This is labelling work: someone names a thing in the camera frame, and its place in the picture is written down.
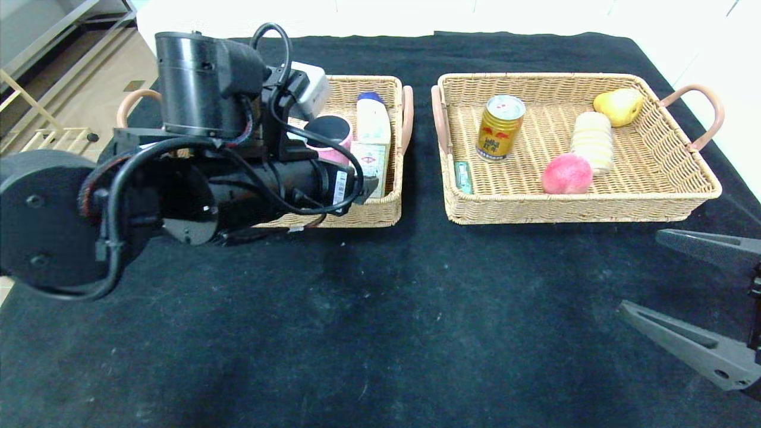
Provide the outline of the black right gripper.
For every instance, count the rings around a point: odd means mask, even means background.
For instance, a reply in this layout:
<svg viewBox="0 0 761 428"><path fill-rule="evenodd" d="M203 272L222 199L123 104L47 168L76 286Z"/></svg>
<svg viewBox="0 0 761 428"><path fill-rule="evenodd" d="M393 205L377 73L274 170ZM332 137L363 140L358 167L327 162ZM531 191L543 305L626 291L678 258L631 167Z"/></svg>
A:
<svg viewBox="0 0 761 428"><path fill-rule="evenodd" d="M621 301L618 314L626 323L679 358L725 392L744 392L760 401L760 241L700 231L663 229L658 244L713 266L756 266L747 296L752 317L746 343L674 319L630 301Z"/></svg>

